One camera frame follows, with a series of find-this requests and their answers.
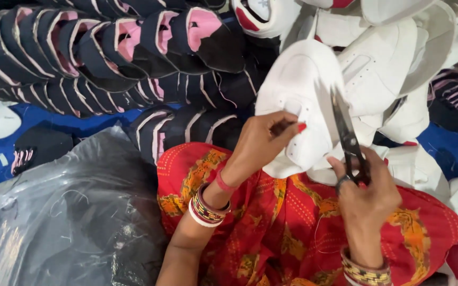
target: red bangle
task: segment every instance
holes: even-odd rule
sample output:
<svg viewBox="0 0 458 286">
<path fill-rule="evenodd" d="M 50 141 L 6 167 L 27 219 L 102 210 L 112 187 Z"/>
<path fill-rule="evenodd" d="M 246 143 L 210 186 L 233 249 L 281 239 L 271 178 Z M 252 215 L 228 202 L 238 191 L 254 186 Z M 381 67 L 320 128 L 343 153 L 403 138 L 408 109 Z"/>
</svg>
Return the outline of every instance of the red bangle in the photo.
<svg viewBox="0 0 458 286">
<path fill-rule="evenodd" d="M 222 180 L 222 177 L 220 176 L 220 173 L 222 172 L 223 168 L 220 169 L 218 172 L 217 172 L 217 178 L 215 179 L 216 182 L 217 182 L 217 185 L 225 192 L 234 192 L 238 189 L 238 187 L 230 187 L 228 186 L 226 183 L 224 183 L 224 181 Z"/>
</svg>

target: bangle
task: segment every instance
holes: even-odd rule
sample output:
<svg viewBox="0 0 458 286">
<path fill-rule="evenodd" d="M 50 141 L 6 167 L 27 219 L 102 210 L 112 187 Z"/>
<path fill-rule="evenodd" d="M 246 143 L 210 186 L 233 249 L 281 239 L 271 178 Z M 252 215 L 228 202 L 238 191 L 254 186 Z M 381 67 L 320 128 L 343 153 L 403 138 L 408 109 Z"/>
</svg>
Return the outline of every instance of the bangle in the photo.
<svg viewBox="0 0 458 286">
<path fill-rule="evenodd" d="M 227 202 L 227 205 L 221 210 L 209 207 L 202 198 L 202 193 L 208 185 L 209 183 L 199 187 L 188 204 L 188 211 L 198 224 L 205 227 L 216 227 L 222 224 L 226 214 L 231 211 L 231 202 Z"/>
<path fill-rule="evenodd" d="M 347 247 L 340 250 L 342 256 L 342 266 L 344 268 L 344 276 L 354 284 L 363 286 L 391 286 L 390 267 L 385 260 L 381 269 L 373 270 L 361 267 L 350 260 L 349 249 Z"/>
<path fill-rule="evenodd" d="M 222 172 L 223 168 L 220 169 L 218 172 L 217 172 L 217 178 L 215 179 L 215 181 L 217 182 L 217 185 L 225 192 L 234 192 L 236 191 L 238 187 L 231 187 L 231 186 L 228 186 L 226 183 L 224 183 L 224 181 L 222 180 L 222 176 L 220 175 L 220 173 Z"/>
</svg>

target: woman's left hand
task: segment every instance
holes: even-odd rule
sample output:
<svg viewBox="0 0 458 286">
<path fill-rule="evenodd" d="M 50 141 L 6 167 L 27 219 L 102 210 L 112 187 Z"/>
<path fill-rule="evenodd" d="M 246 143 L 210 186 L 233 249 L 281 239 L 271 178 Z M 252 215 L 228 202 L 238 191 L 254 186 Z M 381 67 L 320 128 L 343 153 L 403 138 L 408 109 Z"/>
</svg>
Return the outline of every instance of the woman's left hand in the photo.
<svg viewBox="0 0 458 286">
<path fill-rule="evenodd" d="M 239 186 L 253 173 L 269 164 L 289 141 L 302 132 L 305 123 L 286 111 L 253 116 L 243 126 L 231 158 L 221 173 L 229 186 Z"/>
</svg>

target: scissors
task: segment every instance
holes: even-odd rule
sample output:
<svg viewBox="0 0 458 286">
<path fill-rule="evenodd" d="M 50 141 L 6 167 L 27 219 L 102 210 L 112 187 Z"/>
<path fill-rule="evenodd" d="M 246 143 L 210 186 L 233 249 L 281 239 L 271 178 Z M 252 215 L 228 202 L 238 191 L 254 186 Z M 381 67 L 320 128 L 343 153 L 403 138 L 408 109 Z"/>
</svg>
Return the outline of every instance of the scissors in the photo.
<svg viewBox="0 0 458 286">
<path fill-rule="evenodd" d="M 342 146 L 344 157 L 346 158 L 346 175 L 342 177 L 335 186 L 338 194 L 340 185 L 347 180 L 352 180 L 356 185 L 359 185 L 360 183 L 368 185 L 371 178 L 369 175 L 368 164 L 361 154 L 360 144 L 358 143 L 358 139 L 356 139 L 353 123 L 351 122 L 351 117 L 349 116 L 349 106 L 342 98 L 342 95 L 337 87 L 331 88 L 330 96 L 333 104 L 335 124 L 340 137 L 340 145 Z M 360 172 L 356 176 L 353 175 L 353 157 L 356 157 L 360 163 Z"/>
</svg>

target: ring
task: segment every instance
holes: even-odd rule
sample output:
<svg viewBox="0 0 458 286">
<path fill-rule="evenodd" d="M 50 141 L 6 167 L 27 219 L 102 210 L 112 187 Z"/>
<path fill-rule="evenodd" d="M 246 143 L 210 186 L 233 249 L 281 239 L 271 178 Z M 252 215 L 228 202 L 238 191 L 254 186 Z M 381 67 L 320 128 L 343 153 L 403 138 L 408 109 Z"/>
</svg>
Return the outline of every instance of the ring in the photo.
<svg viewBox="0 0 458 286">
<path fill-rule="evenodd" d="M 340 178 L 340 180 L 337 182 L 337 184 L 335 185 L 335 194 L 337 196 L 340 195 L 340 187 L 342 186 L 342 184 L 344 184 L 345 181 L 351 181 L 351 178 L 349 177 L 349 175 L 344 175 L 344 177 Z"/>
</svg>

